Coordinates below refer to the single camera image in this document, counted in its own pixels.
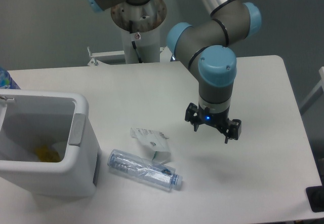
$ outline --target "gray floor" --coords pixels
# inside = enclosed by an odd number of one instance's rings
[[[263,26],[231,48],[238,57],[282,57],[299,104],[324,66],[324,0],[242,1],[259,7]],[[198,25],[209,19],[200,0],[165,2],[168,16],[161,45],[166,45],[166,35],[176,23]],[[86,0],[0,0],[0,14],[0,64],[6,69],[85,66],[87,46],[93,52],[122,50],[109,11],[94,14]],[[323,96],[303,120],[314,153],[324,157]]]

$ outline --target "robotic arm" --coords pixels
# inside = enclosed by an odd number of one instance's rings
[[[197,131],[206,124],[229,139],[238,140],[241,120],[228,118],[236,56],[228,45],[256,33],[261,14],[240,0],[202,0],[211,21],[198,27],[179,23],[168,34],[169,49],[199,82],[199,105],[190,103],[185,120]]]
[[[165,19],[166,8],[161,0],[88,1],[96,12],[113,7],[114,22],[130,33],[153,30]],[[198,27],[188,23],[175,25],[168,34],[167,44],[199,82],[199,104],[189,104],[185,120],[195,131],[201,124],[218,129],[227,143],[229,139],[238,140],[241,132],[241,120],[228,118],[236,76],[236,56],[228,46],[256,33],[261,27],[261,14],[252,3],[242,4],[240,0],[202,1],[211,21]],[[139,54],[151,50],[148,47],[146,51],[136,51],[138,61],[141,62]]]

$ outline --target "white table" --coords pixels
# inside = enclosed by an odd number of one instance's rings
[[[238,59],[230,118],[238,141],[184,121],[198,83],[180,62],[12,71],[23,89],[77,92],[103,150],[91,198],[53,198],[0,179],[1,223],[262,223],[323,217],[305,189],[320,185],[284,63],[277,56]],[[167,165],[183,176],[166,192],[108,172],[110,152],[141,155],[131,127],[170,137]]]

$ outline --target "metal bracket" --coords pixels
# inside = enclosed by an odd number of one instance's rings
[[[4,103],[15,102],[15,98],[7,98],[6,96],[2,96],[2,95],[0,95],[0,100]]]
[[[321,80],[314,86],[309,92],[306,98],[300,103],[299,112],[301,115],[307,112],[307,110],[323,95],[324,91],[324,67],[319,70]]]
[[[88,49],[88,53],[89,53],[89,58],[91,58],[91,60],[93,60],[93,63],[94,63],[95,66],[98,66],[99,63],[98,63],[96,57],[92,56],[92,52],[90,51],[90,47],[87,47],[87,49]]]

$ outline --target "light blue joint cap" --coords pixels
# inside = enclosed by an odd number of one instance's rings
[[[208,47],[200,55],[198,69],[208,84],[215,87],[229,86],[236,76],[236,55],[226,47]]]
[[[95,13],[103,12],[103,10],[99,7],[95,0],[88,0],[88,2]]]
[[[248,36],[252,36],[257,33],[262,24],[262,17],[260,10],[253,3],[244,3],[244,5],[248,8],[250,13],[250,31]]]
[[[178,39],[181,36],[182,32],[190,26],[191,26],[190,24],[188,24],[186,22],[182,22],[182,23],[176,24],[169,31],[169,34],[167,36],[167,46],[170,49],[170,51],[172,52],[172,54],[175,54],[176,45],[177,45]]]

